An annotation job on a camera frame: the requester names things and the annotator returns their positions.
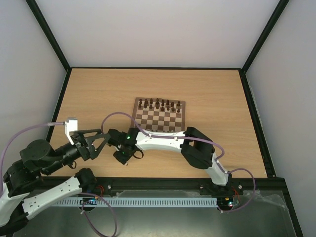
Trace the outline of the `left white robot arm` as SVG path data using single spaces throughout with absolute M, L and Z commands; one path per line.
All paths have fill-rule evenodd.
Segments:
M 80 130 L 70 136 L 69 143 L 57 149 L 48 141 L 38 139 L 21 150 L 20 160 L 14 162 L 3 177 L 1 236 L 19 231 L 40 212 L 64 198 L 92 191 L 96 187 L 96 177 L 91 169 L 82 168 L 60 185 L 29 197 L 43 183 L 44 175 L 51 175 L 65 166 L 74 169 L 78 158 L 97 158 L 108 138 L 100 129 Z

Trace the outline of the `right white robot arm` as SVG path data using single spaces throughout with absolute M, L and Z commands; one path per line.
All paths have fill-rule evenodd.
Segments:
M 194 127 L 180 132 L 153 132 L 138 128 L 130 128 L 127 133 L 109 129 L 101 130 L 89 142 L 103 139 L 100 152 L 105 145 L 115 147 L 113 156 L 121 164 L 126 164 L 136 152 L 161 150 L 180 153 L 194 168 L 205 170 L 220 193 L 227 193 L 233 183 L 228 171 L 225 170 L 215 154 L 215 143 Z

